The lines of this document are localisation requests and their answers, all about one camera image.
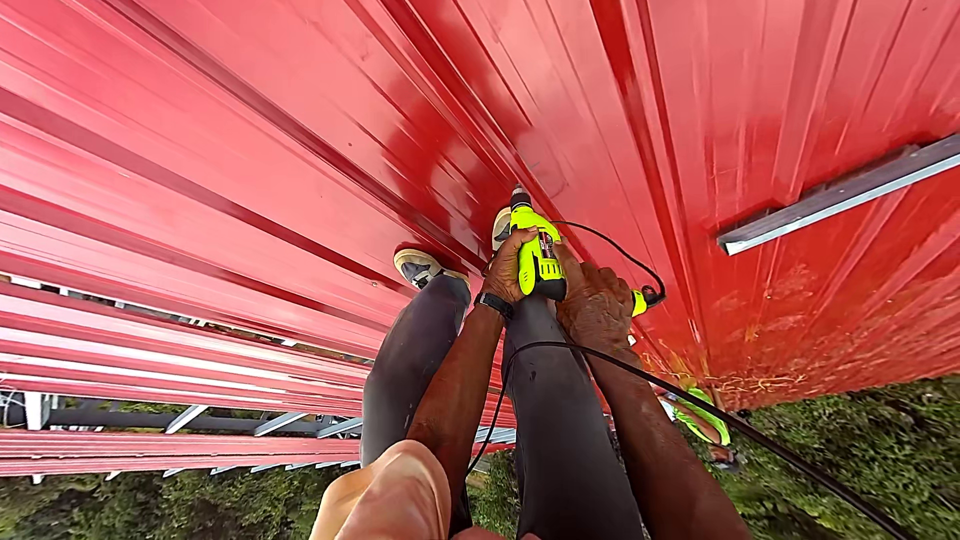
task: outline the corrugated metal sheet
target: corrugated metal sheet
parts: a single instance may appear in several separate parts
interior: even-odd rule
[[[356,417],[370,366],[0,282],[0,372],[20,391]]]
[[[485,453],[508,445],[491,444]],[[473,451],[480,450],[473,445]],[[0,477],[349,461],[359,439],[0,430]]]
[[[670,293],[661,373],[762,405],[960,366],[955,169],[718,232],[960,127],[950,0],[0,3],[0,271],[372,356],[509,188]],[[585,258],[645,282],[612,248]]]

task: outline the person in neon yellow shirt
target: person in neon yellow shirt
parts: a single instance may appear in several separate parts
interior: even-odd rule
[[[713,403],[707,392],[696,386],[686,391],[709,404]],[[730,473],[740,471],[740,462],[730,448],[730,431],[727,429],[726,422],[673,394],[664,394],[657,397],[660,399],[667,416],[683,422],[693,431],[694,435],[708,443],[713,465]]]

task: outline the drill label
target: drill label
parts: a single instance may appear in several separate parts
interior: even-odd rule
[[[557,258],[553,255],[553,238],[545,231],[540,231],[540,252],[543,258]]]

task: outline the hand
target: hand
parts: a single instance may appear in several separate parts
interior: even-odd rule
[[[520,283],[517,280],[519,263],[516,254],[520,251],[523,242],[529,242],[536,237],[536,227],[513,231],[497,250],[480,291],[494,294],[511,304],[523,298],[524,295],[520,291]]]
[[[557,303],[557,320],[566,333],[577,344],[608,355],[629,351],[634,293],[627,282],[610,268],[577,262],[563,242],[555,243],[553,251],[566,274],[566,298]]]

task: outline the neon yellow shirt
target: neon yellow shirt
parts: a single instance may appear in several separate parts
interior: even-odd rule
[[[710,398],[709,395],[707,395],[707,392],[704,392],[704,391],[701,390],[700,388],[693,387],[693,388],[690,388],[689,390],[687,390],[687,392],[689,392],[690,394],[693,394],[694,397],[700,398],[701,400],[704,400],[705,402],[713,405],[713,400]],[[692,404],[691,402],[689,402],[689,401],[687,401],[687,400],[685,400],[685,399],[683,399],[683,398],[681,398],[681,397],[678,397],[678,398],[677,398],[677,401],[678,401],[679,403],[681,403],[681,404],[684,404],[684,405],[685,405],[686,407],[688,407],[691,411],[693,411],[694,413],[696,413],[697,416],[699,416],[699,417],[703,418],[704,420],[706,420],[708,424],[710,424],[711,426],[714,426],[714,427],[716,428],[717,432],[720,433],[720,444],[721,444],[722,446],[727,446],[727,445],[730,444],[730,432],[727,431],[727,423],[726,423],[726,422],[724,422],[723,420],[720,420],[720,419],[717,418],[716,416],[713,416],[712,414],[706,412],[705,410],[701,409],[700,407]],[[707,437],[706,435],[704,435],[704,433],[703,433],[702,431],[700,431],[700,427],[697,426],[697,423],[694,422],[694,420],[693,420],[692,418],[690,418],[689,416],[687,416],[686,414],[684,414],[684,413],[683,413],[682,411],[680,411],[679,409],[676,409],[675,414],[676,414],[676,416],[677,416],[677,420],[680,420],[681,422],[683,422],[684,424],[686,424],[686,426],[687,426],[688,428],[690,428],[690,430],[693,431],[693,433],[694,433],[695,435],[697,435],[698,437],[700,437],[701,439],[704,439],[705,441],[707,441],[707,442],[709,442],[709,443],[712,443],[712,442],[713,442],[712,440],[710,440],[709,437]]]

